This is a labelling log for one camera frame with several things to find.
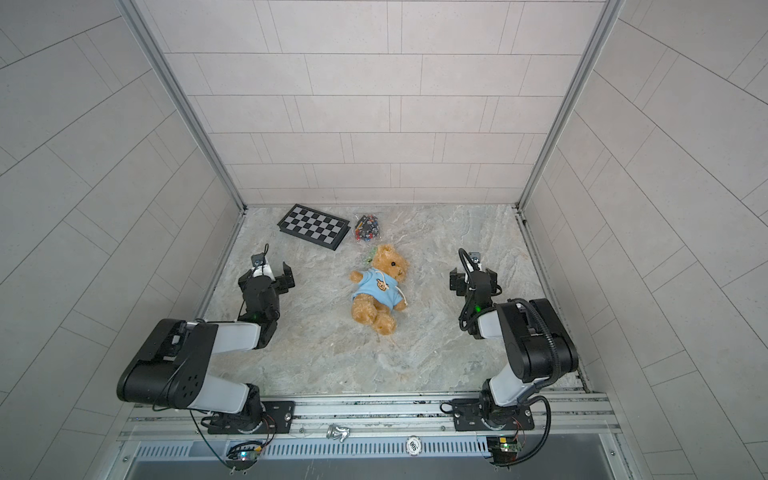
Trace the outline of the light blue bear hoodie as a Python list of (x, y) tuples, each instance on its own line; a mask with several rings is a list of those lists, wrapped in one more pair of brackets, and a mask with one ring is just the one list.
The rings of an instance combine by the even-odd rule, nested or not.
[(369, 295), (390, 310), (405, 300), (399, 289), (398, 281), (375, 268), (362, 274), (362, 279), (358, 281), (357, 290), (352, 295), (352, 299), (359, 295)]

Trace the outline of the brown teddy bear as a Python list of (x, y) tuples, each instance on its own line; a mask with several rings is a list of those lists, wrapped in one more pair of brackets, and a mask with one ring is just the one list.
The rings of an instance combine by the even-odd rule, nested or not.
[(392, 312), (407, 308), (400, 283), (406, 279), (408, 268), (408, 261), (393, 245), (379, 245), (371, 266), (365, 271), (352, 271), (349, 275), (357, 286), (352, 295), (353, 320), (370, 326), (380, 335), (391, 335), (396, 330)]

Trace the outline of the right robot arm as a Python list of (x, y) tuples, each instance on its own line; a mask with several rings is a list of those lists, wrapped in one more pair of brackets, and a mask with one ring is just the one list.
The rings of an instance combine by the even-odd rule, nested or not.
[(458, 431), (531, 430), (535, 395), (578, 368), (577, 349), (549, 300), (509, 299), (491, 270), (449, 274), (449, 288), (465, 299), (460, 328), (476, 339), (501, 339), (506, 363), (486, 380), (476, 400), (457, 398), (450, 414)]

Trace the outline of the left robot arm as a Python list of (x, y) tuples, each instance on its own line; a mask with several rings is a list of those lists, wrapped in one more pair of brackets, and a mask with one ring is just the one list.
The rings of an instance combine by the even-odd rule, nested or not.
[(209, 371), (215, 354), (265, 348), (280, 318), (279, 296), (295, 286), (288, 265), (276, 276), (265, 254), (252, 261), (238, 279), (244, 313), (231, 322), (159, 321), (118, 380), (121, 401), (205, 412), (200, 424), (210, 435), (290, 431), (294, 402), (264, 401), (258, 386)]

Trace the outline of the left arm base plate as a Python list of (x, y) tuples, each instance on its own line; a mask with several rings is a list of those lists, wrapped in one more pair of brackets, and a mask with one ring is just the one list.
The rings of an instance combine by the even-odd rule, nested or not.
[(253, 412), (214, 413), (200, 424), (212, 435), (287, 434), (296, 404), (293, 401), (261, 402)]

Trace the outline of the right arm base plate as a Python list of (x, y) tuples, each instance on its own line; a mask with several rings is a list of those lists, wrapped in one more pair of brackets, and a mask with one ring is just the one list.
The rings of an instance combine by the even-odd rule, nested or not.
[(535, 428), (527, 407), (499, 407), (492, 401), (455, 398), (448, 402), (447, 413), (452, 417), (455, 430), (471, 431), (530, 431)]

